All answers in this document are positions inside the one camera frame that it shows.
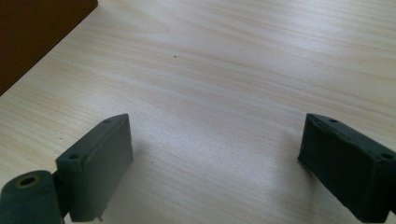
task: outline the wooden table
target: wooden table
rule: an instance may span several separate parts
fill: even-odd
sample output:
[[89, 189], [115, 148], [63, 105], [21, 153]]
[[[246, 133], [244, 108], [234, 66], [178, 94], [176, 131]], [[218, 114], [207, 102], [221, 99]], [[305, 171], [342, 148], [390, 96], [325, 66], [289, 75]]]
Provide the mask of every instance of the wooden table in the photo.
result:
[[104, 223], [360, 223], [297, 156], [308, 112], [396, 148], [395, 9], [100, 1], [0, 97], [0, 184], [128, 113], [134, 163]]

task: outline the tabletop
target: tabletop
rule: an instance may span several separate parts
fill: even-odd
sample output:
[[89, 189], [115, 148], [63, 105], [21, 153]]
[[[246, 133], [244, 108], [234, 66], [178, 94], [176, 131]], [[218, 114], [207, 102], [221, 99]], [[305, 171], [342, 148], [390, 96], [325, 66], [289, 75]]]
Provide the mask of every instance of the tabletop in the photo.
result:
[[134, 162], [103, 223], [360, 223], [297, 156], [306, 113], [396, 148], [395, 9], [99, 1], [0, 97], [0, 184], [54, 172], [98, 122], [128, 113]]

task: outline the black plastic part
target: black plastic part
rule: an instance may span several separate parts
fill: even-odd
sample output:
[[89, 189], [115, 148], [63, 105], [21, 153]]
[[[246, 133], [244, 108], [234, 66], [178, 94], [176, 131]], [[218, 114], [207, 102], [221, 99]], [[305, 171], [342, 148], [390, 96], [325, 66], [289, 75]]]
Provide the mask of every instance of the black plastic part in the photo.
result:
[[132, 159], [127, 114], [102, 121], [56, 159], [60, 179], [71, 184], [73, 221], [103, 214]]
[[64, 223], [51, 173], [33, 171], [9, 181], [1, 192], [0, 223]]
[[338, 120], [307, 114], [298, 159], [362, 222], [395, 207], [396, 153]]

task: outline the table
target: table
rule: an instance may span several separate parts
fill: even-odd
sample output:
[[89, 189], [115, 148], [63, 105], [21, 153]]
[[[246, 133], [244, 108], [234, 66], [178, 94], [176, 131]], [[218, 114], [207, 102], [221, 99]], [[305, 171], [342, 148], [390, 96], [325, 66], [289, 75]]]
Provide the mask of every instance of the table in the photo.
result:
[[308, 112], [395, 149], [395, 9], [102, 0], [0, 97], [0, 183], [128, 113], [134, 163], [103, 223], [360, 223], [297, 156]]

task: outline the brown wooden object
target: brown wooden object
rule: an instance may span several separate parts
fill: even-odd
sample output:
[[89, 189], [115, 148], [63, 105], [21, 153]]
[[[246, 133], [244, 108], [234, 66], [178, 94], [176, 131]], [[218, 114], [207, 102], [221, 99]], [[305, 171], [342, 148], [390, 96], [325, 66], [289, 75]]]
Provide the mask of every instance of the brown wooden object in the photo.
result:
[[0, 0], [0, 95], [96, 6], [97, 0]]

